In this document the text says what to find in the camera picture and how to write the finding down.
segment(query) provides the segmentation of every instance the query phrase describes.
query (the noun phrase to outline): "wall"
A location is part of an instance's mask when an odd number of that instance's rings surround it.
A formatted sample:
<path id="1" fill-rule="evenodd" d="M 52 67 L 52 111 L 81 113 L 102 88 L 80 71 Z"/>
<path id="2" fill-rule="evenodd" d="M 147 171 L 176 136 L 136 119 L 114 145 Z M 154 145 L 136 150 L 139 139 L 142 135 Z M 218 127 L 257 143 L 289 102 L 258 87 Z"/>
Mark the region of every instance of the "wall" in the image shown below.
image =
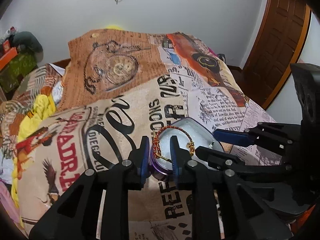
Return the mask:
<path id="1" fill-rule="evenodd" d="M 308 36 L 300 55 L 300 60 L 320 66 L 320 23 L 312 14 Z M 267 112 L 277 121 L 282 123 L 300 124 L 302 119 L 301 106 L 294 88 L 294 81 L 290 75 L 281 92 L 272 102 Z"/>
<path id="2" fill-rule="evenodd" d="M 261 0 L 13 0 L 0 30 L 31 31 L 44 48 L 41 63 L 69 58 L 67 42 L 116 24 L 148 33 L 182 31 L 239 66 L 256 26 Z"/>
<path id="3" fill-rule="evenodd" d="M 245 50 L 244 55 L 243 55 L 242 60 L 241 60 L 241 63 L 239 65 L 239 67 L 241 69 L 243 69 L 245 63 L 247 62 L 247 59 L 248 59 L 248 57 L 250 55 L 250 52 L 252 50 L 252 47 L 254 45 L 254 42 L 256 41 L 260 26 L 261 26 L 261 22 L 262 22 L 262 19 L 263 19 L 264 11 L 266 9 L 266 5 L 267 5 L 267 0 L 262 0 L 255 27 L 253 29 L 251 38 L 249 40 L 247 49 Z"/>

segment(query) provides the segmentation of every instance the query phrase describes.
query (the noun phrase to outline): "door panel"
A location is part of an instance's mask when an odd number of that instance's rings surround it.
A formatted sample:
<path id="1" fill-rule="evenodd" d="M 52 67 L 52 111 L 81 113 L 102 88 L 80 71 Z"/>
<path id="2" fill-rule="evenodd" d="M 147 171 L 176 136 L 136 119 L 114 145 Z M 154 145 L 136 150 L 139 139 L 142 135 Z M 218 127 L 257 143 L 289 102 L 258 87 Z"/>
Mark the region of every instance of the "door panel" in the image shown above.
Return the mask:
<path id="1" fill-rule="evenodd" d="M 260 38 L 243 70 L 244 93 L 260 106 L 287 74 L 288 65 L 304 33 L 306 9 L 303 0 L 270 1 L 263 30 L 259 31 Z"/>

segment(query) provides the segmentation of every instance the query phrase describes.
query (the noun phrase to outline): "watch face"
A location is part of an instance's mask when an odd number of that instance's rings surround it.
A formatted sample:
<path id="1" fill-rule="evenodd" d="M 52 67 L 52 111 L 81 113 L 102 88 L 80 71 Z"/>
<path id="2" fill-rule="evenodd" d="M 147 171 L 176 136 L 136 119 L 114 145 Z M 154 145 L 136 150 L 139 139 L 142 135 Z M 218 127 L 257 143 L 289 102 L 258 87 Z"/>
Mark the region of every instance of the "watch face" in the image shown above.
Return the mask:
<path id="1" fill-rule="evenodd" d="M 114 55 L 106 61 L 106 76 L 115 85 L 128 82 L 135 76 L 137 71 L 138 62 L 131 56 Z"/>

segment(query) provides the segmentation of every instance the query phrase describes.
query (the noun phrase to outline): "door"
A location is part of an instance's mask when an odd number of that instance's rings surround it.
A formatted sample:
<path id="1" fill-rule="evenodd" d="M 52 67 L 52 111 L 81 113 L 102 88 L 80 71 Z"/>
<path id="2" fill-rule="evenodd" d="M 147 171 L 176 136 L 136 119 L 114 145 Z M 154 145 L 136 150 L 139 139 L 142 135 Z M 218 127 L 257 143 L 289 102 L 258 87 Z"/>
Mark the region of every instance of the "door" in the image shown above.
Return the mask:
<path id="1" fill-rule="evenodd" d="M 305 41 L 310 8 L 303 0 L 268 0 L 257 39 L 244 66 L 244 93 L 264 109 L 290 75 Z"/>

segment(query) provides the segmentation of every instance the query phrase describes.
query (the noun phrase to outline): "door frame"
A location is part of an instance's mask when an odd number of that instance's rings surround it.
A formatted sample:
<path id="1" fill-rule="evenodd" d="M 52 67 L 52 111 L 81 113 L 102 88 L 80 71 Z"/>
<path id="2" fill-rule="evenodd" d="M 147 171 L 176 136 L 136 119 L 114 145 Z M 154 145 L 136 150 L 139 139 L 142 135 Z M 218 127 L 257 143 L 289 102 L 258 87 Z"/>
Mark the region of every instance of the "door frame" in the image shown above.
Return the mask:
<path id="1" fill-rule="evenodd" d="M 252 60 L 255 50 L 257 49 L 257 45 L 260 41 L 263 29 L 265 27 L 266 21 L 267 21 L 267 17 L 268 17 L 268 13 L 269 13 L 269 9 L 270 9 L 270 4 L 271 4 L 271 0 L 267 0 L 267 4 L 266 4 L 266 9 L 264 11 L 264 15 L 262 18 L 262 22 L 256 37 L 256 40 L 252 46 L 251 52 L 248 56 L 248 59 L 246 61 L 246 63 L 244 64 L 244 68 L 242 70 L 243 73 L 245 73 L 245 71 L 248 70 L 248 65 L 250 64 L 250 61 Z M 303 26 L 302 26 L 302 30 L 301 30 L 301 35 L 297 44 L 297 47 L 294 51 L 294 54 L 290 60 L 289 65 L 287 66 L 284 74 L 282 75 L 280 81 L 278 82 L 278 84 L 276 85 L 276 87 L 274 88 L 274 90 L 271 92 L 270 96 L 265 100 L 265 102 L 262 105 L 263 109 L 267 109 L 268 106 L 272 103 L 272 101 L 276 98 L 276 96 L 278 95 L 278 93 L 280 92 L 280 90 L 282 89 L 282 87 L 284 86 L 285 82 L 287 81 L 287 79 L 289 78 L 290 74 L 291 74 L 291 69 L 290 69 L 290 64 L 291 63 L 296 63 L 297 60 L 299 59 L 299 56 L 302 52 L 303 49 L 303 45 L 304 42 L 307 38 L 307 34 L 308 34 L 308 29 L 309 29 L 309 25 L 310 25 L 310 19 L 311 19 L 311 9 L 310 7 L 306 4 L 306 12 L 305 12 L 305 18 L 304 18 L 304 22 L 303 22 Z"/>

